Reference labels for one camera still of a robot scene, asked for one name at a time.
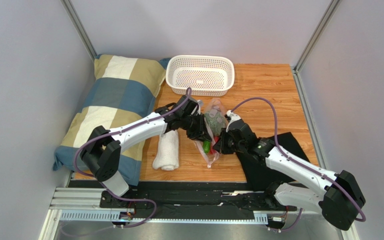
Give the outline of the green fake chili pepper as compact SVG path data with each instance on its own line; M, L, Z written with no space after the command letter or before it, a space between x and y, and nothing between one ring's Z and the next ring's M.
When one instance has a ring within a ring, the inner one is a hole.
M211 151L211 142L205 140L202 144L202 148L205 154L208 154Z

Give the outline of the clear zip top bag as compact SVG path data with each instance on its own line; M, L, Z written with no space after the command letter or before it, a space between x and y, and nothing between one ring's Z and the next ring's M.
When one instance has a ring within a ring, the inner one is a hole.
M206 117L205 117L205 113L207 111L219 111L221 112L222 115L225 115L227 113L226 109L224 108L223 104L222 104L222 101L219 97L214 97L211 99L211 101L205 106L203 101L202 100L198 100L198 103L199 103L199 111L201 113L203 113L204 115L204 118L205 118L205 124L206 124L206 127L208 129L208 132L211 136L211 145L212 143L214 143L214 135L207 123L207 120L206 120ZM212 167L212 164L214 162L216 162L220 156L222 154L216 154L216 155L213 155L211 153L211 151L207 154L204 153L204 150L203 150L203 142L200 142L200 141L194 141L194 144L195 144L195 147L196 149L199 151L199 153L201 154L202 158L205 160L206 162L206 165L207 165L207 168L210 169Z

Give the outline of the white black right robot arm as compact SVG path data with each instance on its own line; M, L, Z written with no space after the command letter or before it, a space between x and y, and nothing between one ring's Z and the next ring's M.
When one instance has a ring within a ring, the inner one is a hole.
M365 222L365 197L355 176L316 167L288 152L271 138L223 130L213 149L280 172L302 184L281 183L273 192L277 202L321 214L332 226L347 231L354 221Z

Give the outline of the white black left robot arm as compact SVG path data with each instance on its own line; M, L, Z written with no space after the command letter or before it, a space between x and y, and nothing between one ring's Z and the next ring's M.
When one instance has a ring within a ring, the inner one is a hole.
M81 160L111 195L121 198L129 190L129 185L119 172L120 155L140 142L178 129L185 130L187 137L193 141L212 139L199 107L185 109L177 106L169 109L163 106L145 118L122 127L95 128L89 140L76 151L73 166L79 172L77 161Z

